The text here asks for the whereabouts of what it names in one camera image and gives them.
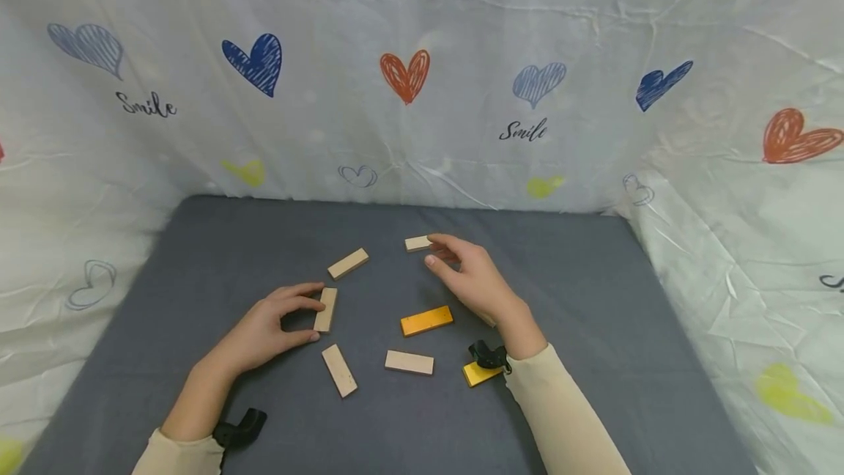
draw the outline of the person's left hand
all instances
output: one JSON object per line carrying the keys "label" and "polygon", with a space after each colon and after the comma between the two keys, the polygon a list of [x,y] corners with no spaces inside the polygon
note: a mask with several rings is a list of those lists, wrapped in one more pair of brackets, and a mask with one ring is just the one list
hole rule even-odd
{"label": "person's left hand", "polygon": [[255,303],[234,328],[228,332],[208,358],[217,367],[237,376],[250,369],[266,364],[278,354],[319,339],[317,331],[285,332],[281,330],[281,318],[298,309],[320,312],[325,305],[305,297],[322,290],[322,282],[278,288],[266,298]]}

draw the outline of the yellow heart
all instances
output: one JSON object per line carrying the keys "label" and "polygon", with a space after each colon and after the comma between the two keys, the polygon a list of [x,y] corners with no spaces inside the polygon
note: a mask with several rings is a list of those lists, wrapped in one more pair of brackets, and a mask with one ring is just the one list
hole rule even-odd
{"label": "yellow heart", "polygon": [[527,181],[527,193],[533,198],[548,198],[566,179],[561,176],[551,176],[548,180],[543,177],[532,177]]}
{"label": "yellow heart", "polygon": [[257,187],[263,184],[265,173],[261,160],[252,160],[250,163],[245,164],[243,167],[226,162],[226,160],[222,160],[221,164],[224,168],[238,175],[241,180],[246,182],[246,184],[251,185],[252,187]]}
{"label": "yellow heart", "polygon": [[10,475],[23,463],[23,442],[0,438],[0,475]]}
{"label": "yellow heart", "polygon": [[800,392],[798,379],[786,364],[773,364],[765,369],[756,379],[756,392],[762,402],[788,417],[832,425],[829,409]]}

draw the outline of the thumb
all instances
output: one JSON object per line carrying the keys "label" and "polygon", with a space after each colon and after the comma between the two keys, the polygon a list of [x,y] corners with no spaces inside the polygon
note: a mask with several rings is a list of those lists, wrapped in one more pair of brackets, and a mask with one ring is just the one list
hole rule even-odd
{"label": "thumb", "polygon": [[451,292],[454,292],[454,287],[457,285],[456,280],[460,277],[459,273],[451,269],[451,266],[445,264],[437,255],[426,255],[424,265],[428,266],[428,269],[435,276],[440,277],[440,281],[443,281]]}
{"label": "thumb", "polygon": [[305,343],[311,343],[319,340],[319,332],[317,331],[294,331],[284,332],[284,350],[290,348],[300,347]]}

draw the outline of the hand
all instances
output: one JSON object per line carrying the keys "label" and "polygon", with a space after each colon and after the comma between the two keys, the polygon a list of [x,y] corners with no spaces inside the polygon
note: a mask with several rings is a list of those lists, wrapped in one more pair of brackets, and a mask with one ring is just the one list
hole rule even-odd
{"label": "hand", "polygon": [[[531,358],[548,347],[528,305],[511,290],[486,249],[451,235],[428,235],[428,240],[434,254],[426,255],[424,263],[468,309],[495,321],[511,358]],[[460,264],[460,269],[448,264]]]}
{"label": "hand", "polygon": [[[496,323],[523,307],[524,301],[511,290],[483,246],[443,234],[428,235],[428,240],[433,242],[434,254],[424,262],[466,307]],[[460,269],[455,271],[449,264],[460,264]]]}
{"label": "hand", "polygon": [[319,339],[317,331],[285,332],[281,318],[298,309],[320,312],[325,305],[305,297],[322,290],[322,282],[305,282],[278,288],[255,303],[226,337],[217,343],[207,359],[237,376],[266,364],[278,354]]}

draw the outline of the white backdrop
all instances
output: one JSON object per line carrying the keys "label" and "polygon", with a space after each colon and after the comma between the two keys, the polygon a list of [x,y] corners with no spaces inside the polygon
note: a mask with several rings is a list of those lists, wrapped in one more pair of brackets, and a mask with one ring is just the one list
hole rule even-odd
{"label": "white backdrop", "polygon": [[[0,0],[0,475],[197,193],[621,203],[760,469],[833,473],[844,364],[823,349],[843,347],[844,296],[783,299],[799,314],[779,339],[759,336],[776,301],[717,335],[698,307],[725,275],[705,246],[732,268],[764,259],[756,292],[844,277],[843,14],[841,0]],[[666,248],[679,238],[688,265]],[[739,357],[738,340],[776,356]],[[784,408],[778,364],[828,418]]]}

